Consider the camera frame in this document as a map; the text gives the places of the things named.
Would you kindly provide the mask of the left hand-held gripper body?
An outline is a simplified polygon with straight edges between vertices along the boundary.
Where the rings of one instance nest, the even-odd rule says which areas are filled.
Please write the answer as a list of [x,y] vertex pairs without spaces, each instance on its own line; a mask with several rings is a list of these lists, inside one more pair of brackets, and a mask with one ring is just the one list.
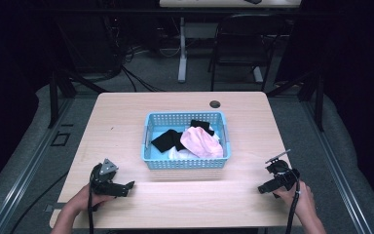
[[91,191],[98,195],[108,195],[117,170],[118,167],[107,158],[102,163],[95,165],[90,175]]

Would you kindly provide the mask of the small black cloth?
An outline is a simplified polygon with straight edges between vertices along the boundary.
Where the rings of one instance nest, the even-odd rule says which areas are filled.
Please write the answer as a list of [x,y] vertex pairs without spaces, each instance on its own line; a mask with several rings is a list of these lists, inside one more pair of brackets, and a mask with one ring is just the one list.
[[207,133],[212,137],[214,136],[214,129],[210,126],[210,123],[206,121],[192,120],[190,122],[190,129],[196,135],[202,135],[203,133]]

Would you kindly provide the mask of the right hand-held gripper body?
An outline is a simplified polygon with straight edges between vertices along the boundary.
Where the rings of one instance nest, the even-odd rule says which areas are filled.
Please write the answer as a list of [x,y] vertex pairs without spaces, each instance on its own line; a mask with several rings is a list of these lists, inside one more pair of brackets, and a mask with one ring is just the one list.
[[289,191],[293,185],[296,185],[296,189],[300,188],[299,171],[297,169],[291,169],[284,160],[281,160],[281,156],[288,152],[289,149],[266,161],[267,171],[274,176],[273,179],[276,179],[280,183],[280,188],[284,187],[287,191]]

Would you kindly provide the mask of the black folding chair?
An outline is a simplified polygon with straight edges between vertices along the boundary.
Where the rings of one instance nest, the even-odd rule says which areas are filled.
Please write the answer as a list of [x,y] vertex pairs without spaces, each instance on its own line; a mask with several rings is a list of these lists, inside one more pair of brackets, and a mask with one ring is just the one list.
[[249,67],[249,73],[264,68],[264,90],[275,52],[275,44],[285,30],[285,20],[278,15],[234,14],[216,27],[207,71],[214,90],[217,66]]

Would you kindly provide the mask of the black metal stand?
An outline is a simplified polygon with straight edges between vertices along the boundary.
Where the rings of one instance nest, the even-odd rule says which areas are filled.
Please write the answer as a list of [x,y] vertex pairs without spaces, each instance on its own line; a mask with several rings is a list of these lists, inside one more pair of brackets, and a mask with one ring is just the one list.
[[302,85],[300,91],[297,94],[297,97],[300,101],[310,101],[312,98],[314,98],[314,122],[318,129],[323,132],[322,112],[324,101],[324,79],[318,69],[309,71],[294,80],[285,82],[278,88],[275,88],[272,91],[268,92],[267,97],[275,97],[297,84]]
[[107,93],[107,90],[99,87],[76,72],[69,70],[55,70],[49,83],[51,108],[49,129],[55,125],[59,118],[58,92],[61,92],[66,98],[75,98],[77,95],[77,91],[72,84],[73,81],[84,85],[98,94]]

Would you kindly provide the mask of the blue plastic basket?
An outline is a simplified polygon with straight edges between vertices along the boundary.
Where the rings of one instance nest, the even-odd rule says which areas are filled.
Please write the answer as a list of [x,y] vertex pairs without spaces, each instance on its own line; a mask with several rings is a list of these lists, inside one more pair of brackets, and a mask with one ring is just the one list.
[[[191,121],[208,122],[214,137],[221,144],[221,158],[171,159],[170,150],[161,152],[152,141],[168,130],[181,133],[191,126]],[[150,112],[145,119],[141,144],[141,159],[150,170],[221,169],[231,156],[231,146],[225,116],[220,111]]]

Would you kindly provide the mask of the short white desk foot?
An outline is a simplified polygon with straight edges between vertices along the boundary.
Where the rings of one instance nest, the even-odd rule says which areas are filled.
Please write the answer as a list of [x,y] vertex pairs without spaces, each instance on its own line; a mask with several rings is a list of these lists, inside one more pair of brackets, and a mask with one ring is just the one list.
[[261,70],[258,66],[253,69],[253,76],[256,83],[262,83],[264,81]]

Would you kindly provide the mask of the white desk top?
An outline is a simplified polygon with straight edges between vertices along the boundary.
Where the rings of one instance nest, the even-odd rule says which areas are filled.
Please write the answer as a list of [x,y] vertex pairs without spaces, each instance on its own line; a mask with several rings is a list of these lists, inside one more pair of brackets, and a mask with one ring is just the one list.
[[302,0],[159,0],[165,8],[298,8]]

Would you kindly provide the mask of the white desk leg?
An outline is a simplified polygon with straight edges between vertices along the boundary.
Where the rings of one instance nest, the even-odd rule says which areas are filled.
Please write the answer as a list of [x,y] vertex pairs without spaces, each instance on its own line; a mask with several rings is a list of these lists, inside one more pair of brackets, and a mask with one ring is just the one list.
[[179,83],[185,83],[186,73],[187,73],[187,54],[186,54],[186,37],[185,37],[184,18],[180,19],[179,38],[180,38],[180,58],[179,58],[177,81]]

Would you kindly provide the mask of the pink cloth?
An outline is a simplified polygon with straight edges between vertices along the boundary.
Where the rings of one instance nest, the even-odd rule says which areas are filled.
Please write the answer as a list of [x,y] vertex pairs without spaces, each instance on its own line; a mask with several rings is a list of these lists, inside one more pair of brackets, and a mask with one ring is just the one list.
[[201,127],[190,127],[180,138],[181,144],[199,158],[222,158],[223,147],[219,140]]

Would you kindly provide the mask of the person's left hand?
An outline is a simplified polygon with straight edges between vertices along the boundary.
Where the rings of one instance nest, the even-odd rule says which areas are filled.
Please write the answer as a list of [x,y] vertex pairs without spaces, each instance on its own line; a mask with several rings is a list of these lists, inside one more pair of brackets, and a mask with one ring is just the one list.
[[87,184],[83,186],[80,191],[67,202],[65,208],[77,215],[88,208],[88,203],[91,203],[91,206],[94,207],[96,205],[109,202],[113,199],[113,196],[97,195],[92,193],[90,186]]

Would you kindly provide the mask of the large black cloth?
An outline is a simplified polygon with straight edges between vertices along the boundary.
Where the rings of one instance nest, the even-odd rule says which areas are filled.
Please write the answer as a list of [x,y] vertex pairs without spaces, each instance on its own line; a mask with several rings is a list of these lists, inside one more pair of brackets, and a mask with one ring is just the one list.
[[162,153],[172,149],[173,147],[179,151],[185,149],[181,143],[182,133],[176,130],[168,130],[160,136],[154,138],[151,143]]

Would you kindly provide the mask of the person's right hand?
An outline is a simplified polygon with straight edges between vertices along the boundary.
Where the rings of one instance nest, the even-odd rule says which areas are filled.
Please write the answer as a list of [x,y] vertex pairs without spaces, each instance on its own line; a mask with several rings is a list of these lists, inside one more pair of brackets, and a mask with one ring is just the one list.
[[316,212],[316,205],[314,200],[314,195],[311,188],[302,180],[299,181],[300,188],[296,189],[296,185],[287,191],[284,187],[277,189],[277,193],[280,198],[291,207],[293,200],[296,195],[298,195],[298,201],[295,207],[295,214],[297,213],[307,213]]

